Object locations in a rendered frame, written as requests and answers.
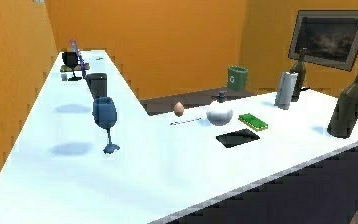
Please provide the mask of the white kitchen counter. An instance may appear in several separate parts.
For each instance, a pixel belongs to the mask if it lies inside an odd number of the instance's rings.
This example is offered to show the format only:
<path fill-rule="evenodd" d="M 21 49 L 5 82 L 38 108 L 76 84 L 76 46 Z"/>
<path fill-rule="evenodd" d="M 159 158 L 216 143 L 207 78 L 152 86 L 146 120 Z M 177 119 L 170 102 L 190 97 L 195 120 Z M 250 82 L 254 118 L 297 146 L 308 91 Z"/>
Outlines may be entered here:
<path fill-rule="evenodd" d="M 203 108 L 150 116 L 106 53 L 85 57 L 108 76 L 120 149 L 103 152 L 87 85 L 52 69 L 0 174 L 0 224 L 349 224 L 358 122 L 349 138 L 330 136 L 333 97 L 309 90 L 288 110 L 272 94 L 233 100 L 268 128 L 225 148 Z"/>

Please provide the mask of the thin dark butter knife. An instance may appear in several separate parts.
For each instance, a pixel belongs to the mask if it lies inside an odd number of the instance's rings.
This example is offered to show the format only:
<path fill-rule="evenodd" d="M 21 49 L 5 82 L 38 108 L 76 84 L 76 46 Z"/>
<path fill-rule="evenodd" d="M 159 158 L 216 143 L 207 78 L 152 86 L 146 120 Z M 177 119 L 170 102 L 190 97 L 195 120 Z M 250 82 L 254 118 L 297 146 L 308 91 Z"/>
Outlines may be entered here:
<path fill-rule="evenodd" d="M 202 118 L 194 118 L 194 119 L 190 119 L 190 120 L 174 121 L 174 122 L 171 122 L 170 125 L 175 126 L 175 125 L 180 125 L 180 124 L 186 124 L 186 123 L 190 123 L 190 122 L 194 122 L 194 121 L 199 121 L 201 119 Z"/>

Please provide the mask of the white bowl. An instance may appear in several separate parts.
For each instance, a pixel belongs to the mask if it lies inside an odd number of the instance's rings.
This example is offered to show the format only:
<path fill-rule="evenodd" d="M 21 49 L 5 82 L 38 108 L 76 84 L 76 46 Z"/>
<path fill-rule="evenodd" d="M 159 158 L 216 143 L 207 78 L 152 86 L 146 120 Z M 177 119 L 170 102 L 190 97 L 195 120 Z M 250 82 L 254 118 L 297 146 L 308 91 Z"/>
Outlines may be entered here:
<path fill-rule="evenodd" d="M 228 124 L 233 116 L 233 111 L 231 109 L 225 109 L 221 107 L 210 108 L 206 112 L 206 117 L 208 121 L 215 126 L 223 126 Z"/>

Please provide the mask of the black flat phone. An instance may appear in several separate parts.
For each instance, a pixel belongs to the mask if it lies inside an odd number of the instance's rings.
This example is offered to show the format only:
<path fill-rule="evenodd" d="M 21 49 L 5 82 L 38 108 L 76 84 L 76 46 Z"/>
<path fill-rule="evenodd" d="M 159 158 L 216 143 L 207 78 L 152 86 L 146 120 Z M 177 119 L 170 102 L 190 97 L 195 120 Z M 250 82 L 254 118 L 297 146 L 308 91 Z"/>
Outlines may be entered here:
<path fill-rule="evenodd" d="M 225 147 L 232 148 L 238 145 L 259 140 L 260 137 L 249 129 L 241 129 L 234 132 L 218 135 L 216 139 Z"/>

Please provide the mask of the green recycling bin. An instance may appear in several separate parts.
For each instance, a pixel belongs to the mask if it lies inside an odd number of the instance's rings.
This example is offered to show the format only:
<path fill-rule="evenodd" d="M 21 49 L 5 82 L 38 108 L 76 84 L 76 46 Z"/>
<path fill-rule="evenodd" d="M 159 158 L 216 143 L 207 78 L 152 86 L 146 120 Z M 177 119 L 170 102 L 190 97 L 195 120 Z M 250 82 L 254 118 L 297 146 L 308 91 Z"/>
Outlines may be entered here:
<path fill-rule="evenodd" d="M 235 92 L 243 91 L 246 87 L 249 70 L 240 66 L 228 68 L 227 87 Z"/>

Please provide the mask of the green sponge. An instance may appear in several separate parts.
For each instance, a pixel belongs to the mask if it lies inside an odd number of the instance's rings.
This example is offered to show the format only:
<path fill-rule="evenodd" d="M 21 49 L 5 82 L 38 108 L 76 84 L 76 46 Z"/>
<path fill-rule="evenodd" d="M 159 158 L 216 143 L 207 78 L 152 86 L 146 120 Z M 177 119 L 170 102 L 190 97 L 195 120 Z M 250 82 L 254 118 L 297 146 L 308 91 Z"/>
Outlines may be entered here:
<path fill-rule="evenodd" d="M 256 116 L 247 113 L 238 116 L 238 120 L 246 124 L 255 131 L 261 131 L 268 128 L 268 124 Z"/>

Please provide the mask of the blue wine glass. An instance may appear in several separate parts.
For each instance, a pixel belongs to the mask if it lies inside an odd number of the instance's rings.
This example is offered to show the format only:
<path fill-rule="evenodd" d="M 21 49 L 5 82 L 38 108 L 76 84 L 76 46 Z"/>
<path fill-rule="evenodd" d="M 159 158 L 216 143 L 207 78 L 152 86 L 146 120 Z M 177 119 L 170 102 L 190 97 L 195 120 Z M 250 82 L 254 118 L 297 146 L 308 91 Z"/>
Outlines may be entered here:
<path fill-rule="evenodd" d="M 107 132 L 108 143 L 103 152 L 105 154 L 112 154 L 120 147 L 112 143 L 111 128 L 117 122 L 117 111 L 113 100 L 110 97 L 99 97 L 93 101 L 92 115 L 97 126 Z"/>

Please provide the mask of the dark grey cup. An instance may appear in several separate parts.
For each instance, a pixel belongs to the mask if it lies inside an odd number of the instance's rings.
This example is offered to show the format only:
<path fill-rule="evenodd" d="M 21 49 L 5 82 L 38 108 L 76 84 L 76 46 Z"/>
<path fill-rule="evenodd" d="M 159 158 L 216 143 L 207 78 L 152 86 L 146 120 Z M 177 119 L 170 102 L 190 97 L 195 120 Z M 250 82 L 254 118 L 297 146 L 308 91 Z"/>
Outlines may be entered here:
<path fill-rule="evenodd" d="M 91 73 L 85 76 L 86 83 L 94 99 L 107 96 L 107 74 Z"/>

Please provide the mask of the grey paper towel roll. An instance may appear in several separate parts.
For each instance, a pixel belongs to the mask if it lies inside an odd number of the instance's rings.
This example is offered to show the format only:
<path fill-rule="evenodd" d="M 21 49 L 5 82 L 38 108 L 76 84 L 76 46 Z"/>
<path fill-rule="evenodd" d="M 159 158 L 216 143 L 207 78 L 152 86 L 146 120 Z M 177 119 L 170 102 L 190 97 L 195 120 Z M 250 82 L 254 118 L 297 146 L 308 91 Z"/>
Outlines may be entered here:
<path fill-rule="evenodd" d="M 281 74 L 275 106 L 283 110 L 289 109 L 297 77 L 297 73 L 283 72 Z"/>

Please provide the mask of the purple spray bottle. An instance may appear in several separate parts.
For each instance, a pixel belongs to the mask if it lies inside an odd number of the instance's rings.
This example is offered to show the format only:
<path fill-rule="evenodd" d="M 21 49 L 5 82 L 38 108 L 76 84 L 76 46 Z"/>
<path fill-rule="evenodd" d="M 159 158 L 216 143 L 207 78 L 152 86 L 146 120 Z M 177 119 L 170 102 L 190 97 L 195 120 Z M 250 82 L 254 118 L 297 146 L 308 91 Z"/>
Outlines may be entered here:
<path fill-rule="evenodd" d="M 86 76 L 85 62 L 82 58 L 81 51 L 78 48 L 75 39 L 71 39 L 70 44 L 71 44 L 72 50 L 77 54 L 77 57 L 78 57 L 78 60 L 80 63 L 80 67 L 81 67 L 82 77 L 85 78 L 85 76 Z"/>

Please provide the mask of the black wine glass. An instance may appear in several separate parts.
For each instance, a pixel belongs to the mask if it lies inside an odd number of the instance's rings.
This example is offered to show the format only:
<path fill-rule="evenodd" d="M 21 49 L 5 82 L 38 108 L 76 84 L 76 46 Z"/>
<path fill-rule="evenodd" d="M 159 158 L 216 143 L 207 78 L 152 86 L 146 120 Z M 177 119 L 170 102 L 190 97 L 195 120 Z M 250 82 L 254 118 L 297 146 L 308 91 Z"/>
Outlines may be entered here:
<path fill-rule="evenodd" d="M 62 59 L 65 66 L 71 69 L 72 73 L 75 73 L 75 67 L 79 64 L 78 56 L 75 52 L 63 52 Z M 81 77 L 77 77 L 75 74 L 69 78 L 69 81 L 79 81 Z"/>

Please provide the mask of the dark green wine bottle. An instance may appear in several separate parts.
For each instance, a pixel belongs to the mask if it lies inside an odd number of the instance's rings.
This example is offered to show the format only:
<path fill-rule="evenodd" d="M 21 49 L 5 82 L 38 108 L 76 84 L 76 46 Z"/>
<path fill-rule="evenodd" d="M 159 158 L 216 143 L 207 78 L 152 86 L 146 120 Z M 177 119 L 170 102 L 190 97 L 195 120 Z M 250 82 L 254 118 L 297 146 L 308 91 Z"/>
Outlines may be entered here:
<path fill-rule="evenodd" d="M 327 127 L 337 138 L 349 138 L 358 120 L 358 73 L 355 80 L 342 90 Z"/>
<path fill-rule="evenodd" d="M 306 48 L 300 49 L 298 61 L 290 68 L 291 73 L 297 74 L 297 79 L 296 79 L 293 94 L 291 97 L 292 102 L 297 102 L 299 100 L 300 92 L 301 92 L 303 82 L 305 79 L 306 67 L 304 64 L 304 59 L 305 59 L 306 51 L 307 51 Z"/>

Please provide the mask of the framed dark wall picture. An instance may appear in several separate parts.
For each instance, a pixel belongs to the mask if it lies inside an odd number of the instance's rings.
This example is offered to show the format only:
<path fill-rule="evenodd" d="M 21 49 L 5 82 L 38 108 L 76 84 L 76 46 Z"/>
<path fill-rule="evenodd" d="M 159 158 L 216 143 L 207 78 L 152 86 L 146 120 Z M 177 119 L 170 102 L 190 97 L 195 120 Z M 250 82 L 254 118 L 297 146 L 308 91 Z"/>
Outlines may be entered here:
<path fill-rule="evenodd" d="M 358 55 L 358 10 L 299 10 L 288 57 L 351 71 Z"/>

